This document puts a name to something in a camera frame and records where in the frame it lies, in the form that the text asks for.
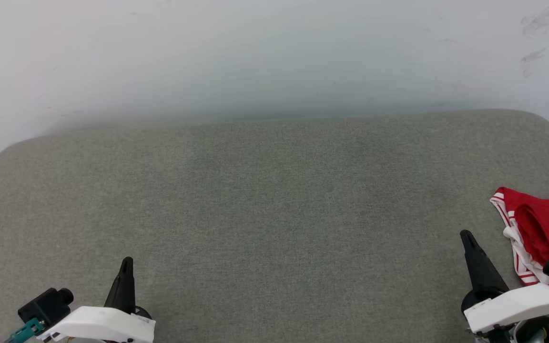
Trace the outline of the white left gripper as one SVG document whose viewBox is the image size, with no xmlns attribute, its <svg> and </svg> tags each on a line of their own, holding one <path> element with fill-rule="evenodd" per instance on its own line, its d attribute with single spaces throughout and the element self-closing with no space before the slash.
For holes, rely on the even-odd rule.
<svg viewBox="0 0 549 343">
<path fill-rule="evenodd" d="M 104 306 L 81 306 L 44 330 L 37 339 L 46 343 L 68 337 L 116 343 L 154 341 L 155 321 L 133 314 L 136 309 L 133 258 L 122 260 Z"/>
</svg>

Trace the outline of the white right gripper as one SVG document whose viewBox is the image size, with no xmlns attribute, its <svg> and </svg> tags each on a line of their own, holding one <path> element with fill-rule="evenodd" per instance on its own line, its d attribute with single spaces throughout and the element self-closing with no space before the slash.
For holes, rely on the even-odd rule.
<svg viewBox="0 0 549 343">
<path fill-rule="evenodd" d="M 488 298 L 463 312 L 472 333 L 487 333 L 495 326 L 507 326 L 549 315 L 549 286 L 538 283 L 509 291 L 495 265 L 469 230 L 460 232 L 471 291 L 467 298 Z"/>
</svg>

